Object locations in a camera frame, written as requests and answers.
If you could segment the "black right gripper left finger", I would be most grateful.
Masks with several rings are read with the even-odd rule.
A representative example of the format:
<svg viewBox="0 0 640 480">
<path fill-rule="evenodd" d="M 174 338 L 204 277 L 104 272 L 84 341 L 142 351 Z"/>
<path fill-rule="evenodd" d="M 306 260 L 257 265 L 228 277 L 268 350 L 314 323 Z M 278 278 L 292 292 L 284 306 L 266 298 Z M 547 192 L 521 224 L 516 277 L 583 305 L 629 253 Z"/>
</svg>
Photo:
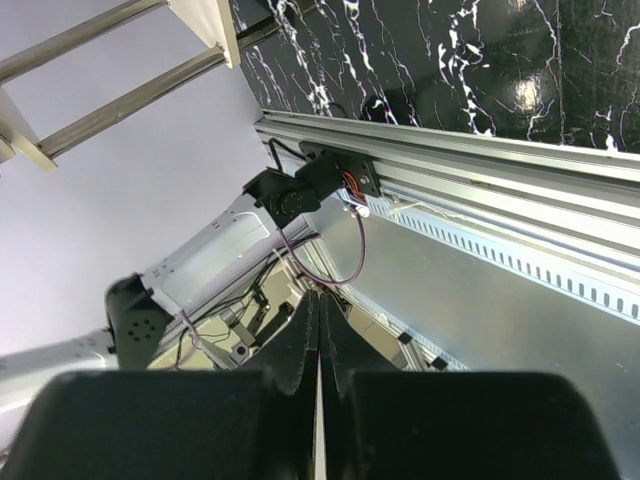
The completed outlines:
<svg viewBox="0 0 640 480">
<path fill-rule="evenodd" d="M 311 475 L 318 296 L 232 371 L 79 371 L 36 397 L 8 479 L 305 479 Z"/>
</svg>

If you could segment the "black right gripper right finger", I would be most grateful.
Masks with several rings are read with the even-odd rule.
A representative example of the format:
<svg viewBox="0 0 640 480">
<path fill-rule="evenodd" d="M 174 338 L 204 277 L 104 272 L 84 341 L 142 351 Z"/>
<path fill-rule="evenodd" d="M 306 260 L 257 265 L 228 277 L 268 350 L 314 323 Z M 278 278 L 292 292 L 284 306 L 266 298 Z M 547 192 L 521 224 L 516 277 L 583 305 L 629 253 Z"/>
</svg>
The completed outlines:
<svg viewBox="0 0 640 480">
<path fill-rule="evenodd" d="M 319 300 L 331 479 L 615 479 L 586 400 L 539 372 L 408 372 Z"/>
</svg>

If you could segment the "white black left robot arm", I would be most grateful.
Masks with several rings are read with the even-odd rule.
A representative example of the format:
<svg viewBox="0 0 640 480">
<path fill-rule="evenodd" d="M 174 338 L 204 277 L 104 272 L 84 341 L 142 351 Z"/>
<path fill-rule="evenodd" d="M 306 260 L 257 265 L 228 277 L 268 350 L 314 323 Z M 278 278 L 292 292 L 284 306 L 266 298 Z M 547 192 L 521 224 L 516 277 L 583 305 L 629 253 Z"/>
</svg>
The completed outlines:
<svg viewBox="0 0 640 480">
<path fill-rule="evenodd" d="M 72 370 L 138 370 L 152 361 L 168 326 L 190 328 L 245 270 L 287 246 L 286 228 L 319 209 L 344 184 L 343 155 L 318 147 L 289 174 L 267 168 L 212 223 L 165 259 L 115 282 L 107 325 L 83 337 L 1 359 L 1 411 L 26 407 L 53 377 Z"/>
</svg>

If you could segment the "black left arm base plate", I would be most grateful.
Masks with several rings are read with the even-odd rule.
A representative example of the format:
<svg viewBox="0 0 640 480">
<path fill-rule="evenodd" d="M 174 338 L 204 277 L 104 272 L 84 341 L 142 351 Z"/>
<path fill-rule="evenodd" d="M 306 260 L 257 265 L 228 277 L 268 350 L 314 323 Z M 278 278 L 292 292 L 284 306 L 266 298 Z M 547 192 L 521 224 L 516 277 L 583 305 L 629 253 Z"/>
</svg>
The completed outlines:
<svg viewBox="0 0 640 480">
<path fill-rule="evenodd" d="M 310 141 L 302 141 L 299 146 L 308 162 L 296 176 L 308 180 L 314 187 L 319 186 L 319 193 L 324 197 L 336 191 L 340 181 L 348 187 L 354 186 L 353 192 L 360 196 L 381 196 L 373 156 Z"/>
</svg>

